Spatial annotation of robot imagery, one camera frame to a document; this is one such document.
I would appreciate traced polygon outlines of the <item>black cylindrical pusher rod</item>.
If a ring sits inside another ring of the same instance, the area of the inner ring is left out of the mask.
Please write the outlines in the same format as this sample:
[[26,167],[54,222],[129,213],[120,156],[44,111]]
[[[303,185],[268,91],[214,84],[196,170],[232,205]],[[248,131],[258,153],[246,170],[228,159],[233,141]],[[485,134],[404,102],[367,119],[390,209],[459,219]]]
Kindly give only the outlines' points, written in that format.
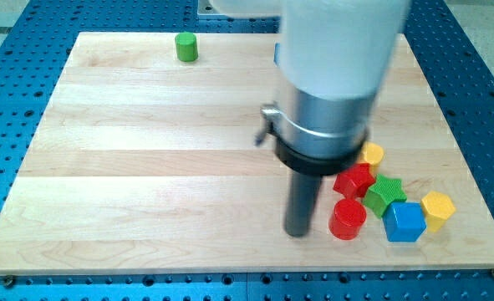
[[283,224],[288,235],[304,237],[308,234],[322,179],[292,172]]

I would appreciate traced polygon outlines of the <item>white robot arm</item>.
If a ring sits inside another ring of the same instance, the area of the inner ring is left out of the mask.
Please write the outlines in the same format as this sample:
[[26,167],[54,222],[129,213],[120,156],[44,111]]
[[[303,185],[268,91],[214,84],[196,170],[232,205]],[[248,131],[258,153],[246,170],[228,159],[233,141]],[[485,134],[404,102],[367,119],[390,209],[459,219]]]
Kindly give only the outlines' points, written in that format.
[[349,169],[369,134],[374,100],[403,28],[408,0],[211,0],[229,18],[280,18],[282,78],[256,136],[292,170],[283,228],[308,234],[321,180]]

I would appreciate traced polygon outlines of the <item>silver cylinder with black ring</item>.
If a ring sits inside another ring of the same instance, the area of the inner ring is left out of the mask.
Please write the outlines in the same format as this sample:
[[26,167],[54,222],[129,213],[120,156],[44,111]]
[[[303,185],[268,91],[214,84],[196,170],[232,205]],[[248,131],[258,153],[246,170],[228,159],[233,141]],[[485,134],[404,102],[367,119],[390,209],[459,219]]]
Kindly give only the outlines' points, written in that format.
[[260,146],[275,138],[275,156],[292,171],[307,176],[331,176],[349,169],[368,136],[375,94],[316,96],[287,79],[278,81],[273,102],[260,108]]

